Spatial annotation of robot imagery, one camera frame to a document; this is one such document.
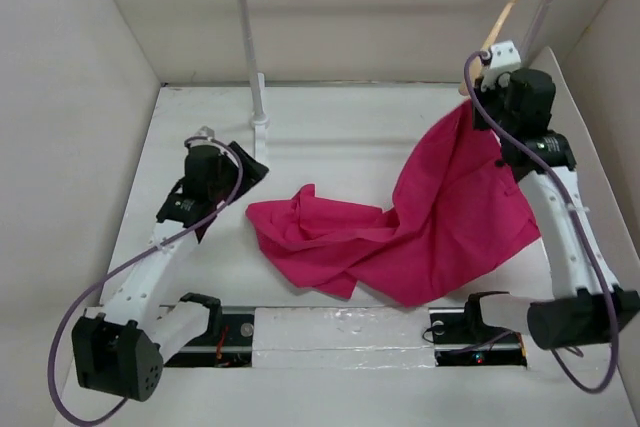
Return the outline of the pink trousers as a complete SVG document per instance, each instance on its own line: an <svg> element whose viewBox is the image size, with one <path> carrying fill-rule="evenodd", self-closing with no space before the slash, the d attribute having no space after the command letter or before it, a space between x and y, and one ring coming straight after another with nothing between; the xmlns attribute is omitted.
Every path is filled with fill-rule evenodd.
<svg viewBox="0 0 640 427"><path fill-rule="evenodd" d="M464 102L406 161L388 210L317 196L249 205L259 248L294 286L350 298L358 284L405 306L439 299L539 239L497 139Z"/></svg>

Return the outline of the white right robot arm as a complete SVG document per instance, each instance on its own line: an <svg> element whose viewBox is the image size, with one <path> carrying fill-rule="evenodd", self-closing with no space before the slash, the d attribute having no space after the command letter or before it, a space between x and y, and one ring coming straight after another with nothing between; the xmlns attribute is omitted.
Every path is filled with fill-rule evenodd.
<svg viewBox="0 0 640 427"><path fill-rule="evenodd" d="M601 257L579 192L568 139L552 130L556 86L536 69L486 67L474 79L464 69L473 126L500 140L501 159L515 176L540 230L550 267L548 300L484 292L469 298L462 328L483 341L498 328L561 348L607 344L617 352L621 331L639 312L639 294L620 286Z"/></svg>

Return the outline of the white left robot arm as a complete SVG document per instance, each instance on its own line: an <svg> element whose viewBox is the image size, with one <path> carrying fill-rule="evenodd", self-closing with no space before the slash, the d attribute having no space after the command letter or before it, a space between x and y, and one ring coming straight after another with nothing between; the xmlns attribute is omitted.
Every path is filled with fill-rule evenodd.
<svg viewBox="0 0 640 427"><path fill-rule="evenodd" d="M164 365L193 340L224 332L219 299L187 292L168 311L163 299L218 214L269 172L237 142L195 136L185 143L184 174L156 214L148 250L104 306L82 316L71 338L81 387L143 402Z"/></svg>

